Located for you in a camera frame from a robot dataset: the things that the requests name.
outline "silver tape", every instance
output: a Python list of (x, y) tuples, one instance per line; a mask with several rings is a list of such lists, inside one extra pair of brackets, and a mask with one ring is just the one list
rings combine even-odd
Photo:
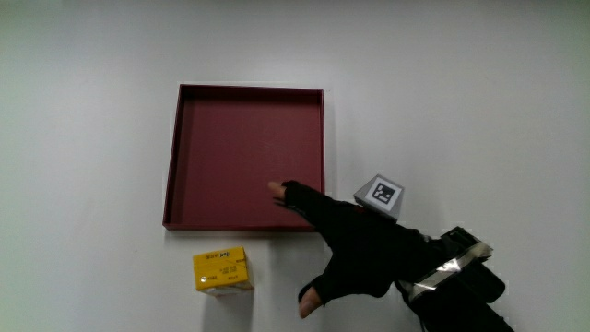
[(432, 274), (414, 284), (400, 280), (399, 283), (408, 294), (409, 302), (413, 302), (425, 292), (435, 291), (441, 282), (461, 272), (476, 258), (490, 257), (491, 247), (483, 242), (472, 245), (464, 254), (453, 258), (436, 268)]

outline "yellow box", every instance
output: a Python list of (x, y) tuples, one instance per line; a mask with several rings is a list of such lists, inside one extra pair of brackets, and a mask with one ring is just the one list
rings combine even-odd
[(243, 247), (194, 255), (193, 265), (197, 291), (219, 296), (254, 288)]

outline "red tray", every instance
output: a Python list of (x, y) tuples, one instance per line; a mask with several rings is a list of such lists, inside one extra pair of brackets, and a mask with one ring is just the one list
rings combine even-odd
[(325, 189), (322, 90), (180, 86), (164, 227), (312, 231), (266, 188), (290, 179)]

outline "gloved hand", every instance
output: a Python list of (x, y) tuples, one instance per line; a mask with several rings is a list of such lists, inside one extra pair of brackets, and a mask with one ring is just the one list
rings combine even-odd
[(302, 215), (322, 235), (332, 258), (324, 273), (299, 294), (301, 318), (350, 294), (382, 297), (394, 280), (415, 281), (443, 260), (417, 230), (295, 181), (268, 188), (277, 202)]

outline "white marker cube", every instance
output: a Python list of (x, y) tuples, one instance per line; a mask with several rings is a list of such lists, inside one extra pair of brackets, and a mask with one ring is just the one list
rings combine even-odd
[(377, 174), (354, 194), (354, 199), (366, 208), (398, 220), (403, 195), (403, 186)]

